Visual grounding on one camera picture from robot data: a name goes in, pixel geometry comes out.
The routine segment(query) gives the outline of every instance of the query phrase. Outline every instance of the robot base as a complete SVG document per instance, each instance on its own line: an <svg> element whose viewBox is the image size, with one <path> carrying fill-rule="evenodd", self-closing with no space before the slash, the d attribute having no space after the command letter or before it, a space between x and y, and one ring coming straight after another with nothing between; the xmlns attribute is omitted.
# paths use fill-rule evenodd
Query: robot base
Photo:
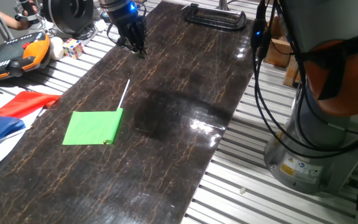
<svg viewBox="0 0 358 224"><path fill-rule="evenodd" d="M331 124L347 128L349 118L336 117L322 112L310 91L306 92L311 106L320 117ZM296 108L287 121L285 129L296 138L295 127ZM341 147L358 138L358 135L348 134L332 128L317 120L310 112L306 102L302 104L301 127L309 140L321 147ZM300 146L281 132L280 139L292 150L306 156L325 156L335 152L313 151ZM265 148L264 160L272 175L287 187L303 192L316 193L320 191L335 193L342 189L353 170L358 166L358 148L350 152L324 159L310 159L297 156L283 147L274 137Z"/></svg>

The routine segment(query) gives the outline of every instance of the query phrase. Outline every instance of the wooden block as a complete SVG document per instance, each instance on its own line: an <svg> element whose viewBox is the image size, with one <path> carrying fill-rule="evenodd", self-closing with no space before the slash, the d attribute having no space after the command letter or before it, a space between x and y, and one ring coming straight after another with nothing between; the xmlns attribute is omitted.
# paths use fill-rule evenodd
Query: wooden block
<svg viewBox="0 0 358 224"><path fill-rule="evenodd" d="M282 40L272 39L272 43L270 43L267 51L265 62L271 63L272 65L287 67L290 63L290 55L281 54L274 48L273 44L279 51L285 54L292 52L290 43Z"/></svg>
<svg viewBox="0 0 358 224"><path fill-rule="evenodd" d="M293 80L295 78L295 83L299 83L300 81L300 73L298 69L298 63L295 60L294 56L291 56L290 63L287 67L287 72L285 73L283 84L286 86L294 87Z"/></svg>

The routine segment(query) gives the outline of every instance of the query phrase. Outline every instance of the brown marble pattern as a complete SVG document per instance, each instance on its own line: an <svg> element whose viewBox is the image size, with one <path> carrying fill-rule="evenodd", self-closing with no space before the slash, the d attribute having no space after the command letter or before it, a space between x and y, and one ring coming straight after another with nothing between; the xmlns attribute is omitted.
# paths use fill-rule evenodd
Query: brown marble pattern
<svg viewBox="0 0 358 224"><path fill-rule="evenodd" d="M180 223L252 75L250 25L182 7L148 16L149 59L113 48L26 132L0 166L0 223ZM115 110L128 78L114 144L62 146L72 112Z"/></svg>

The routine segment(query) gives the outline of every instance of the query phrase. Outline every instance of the human hand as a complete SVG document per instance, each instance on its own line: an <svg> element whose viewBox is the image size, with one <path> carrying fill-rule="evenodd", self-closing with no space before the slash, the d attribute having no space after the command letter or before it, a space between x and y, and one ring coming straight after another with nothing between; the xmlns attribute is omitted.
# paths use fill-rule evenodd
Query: human hand
<svg viewBox="0 0 358 224"><path fill-rule="evenodd" d="M34 1L29 1L29 2L32 5L32 9L34 10L34 12L37 13L38 10L37 10L37 6L34 4ZM28 16L29 13L26 10L23 10L23 15ZM22 19L20 22L17 22L17 23L18 23L17 24L17 30L26 30L26 29L30 28L30 25L31 25L25 19Z"/></svg>

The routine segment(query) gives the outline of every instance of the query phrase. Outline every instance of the green flag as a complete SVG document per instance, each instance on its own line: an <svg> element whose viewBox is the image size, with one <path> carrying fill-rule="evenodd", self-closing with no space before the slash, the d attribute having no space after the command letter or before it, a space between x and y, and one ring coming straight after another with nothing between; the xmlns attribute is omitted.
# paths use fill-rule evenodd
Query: green flag
<svg viewBox="0 0 358 224"><path fill-rule="evenodd" d="M112 144L123 109L105 112L73 112L63 145Z"/></svg>

